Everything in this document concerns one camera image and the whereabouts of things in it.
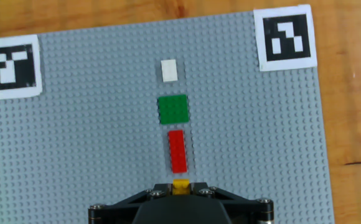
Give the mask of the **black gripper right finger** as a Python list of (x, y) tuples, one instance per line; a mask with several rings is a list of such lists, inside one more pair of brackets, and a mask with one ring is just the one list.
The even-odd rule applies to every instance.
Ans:
[(268, 198), (243, 198), (205, 182), (191, 183), (190, 196), (203, 223), (274, 223), (274, 203)]

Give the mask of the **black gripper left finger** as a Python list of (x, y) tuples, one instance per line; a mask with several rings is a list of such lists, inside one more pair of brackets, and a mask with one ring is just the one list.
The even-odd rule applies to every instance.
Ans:
[(144, 203), (171, 194), (172, 184), (156, 184), (152, 189), (143, 190), (112, 205), (102, 203), (90, 205), (88, 208), (88, 223), (132, 223), (136, 213)]

